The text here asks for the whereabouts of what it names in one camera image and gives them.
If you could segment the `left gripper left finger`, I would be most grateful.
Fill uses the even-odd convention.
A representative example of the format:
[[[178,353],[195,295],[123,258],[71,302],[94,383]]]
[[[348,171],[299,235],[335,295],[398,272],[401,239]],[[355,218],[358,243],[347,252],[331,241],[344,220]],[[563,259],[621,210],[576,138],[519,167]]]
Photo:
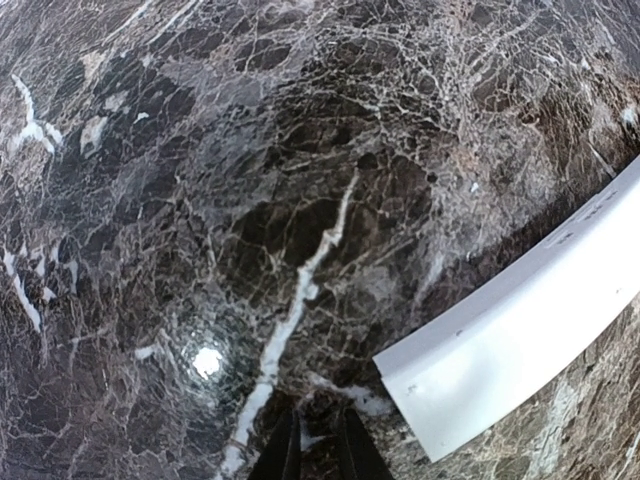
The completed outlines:
[[[248,480],[299,480],[300,472],[300,419],[290,409],[280,417]]]

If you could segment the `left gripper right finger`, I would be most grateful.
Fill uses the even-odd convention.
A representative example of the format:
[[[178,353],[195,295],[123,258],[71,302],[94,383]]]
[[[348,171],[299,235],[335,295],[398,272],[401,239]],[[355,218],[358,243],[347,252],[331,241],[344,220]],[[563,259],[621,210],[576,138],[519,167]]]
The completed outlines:
[[[346,480],[394,480],[354,409],[339,417],[339,471]]]

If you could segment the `white remote control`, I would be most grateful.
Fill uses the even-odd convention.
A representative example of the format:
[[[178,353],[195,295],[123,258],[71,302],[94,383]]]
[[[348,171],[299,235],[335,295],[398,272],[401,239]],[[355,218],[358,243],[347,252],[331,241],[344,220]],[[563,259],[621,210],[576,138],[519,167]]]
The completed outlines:
[[[439,461],[573,362],[639,291],[639,165],[544,240],[376,355],[382,382]]]

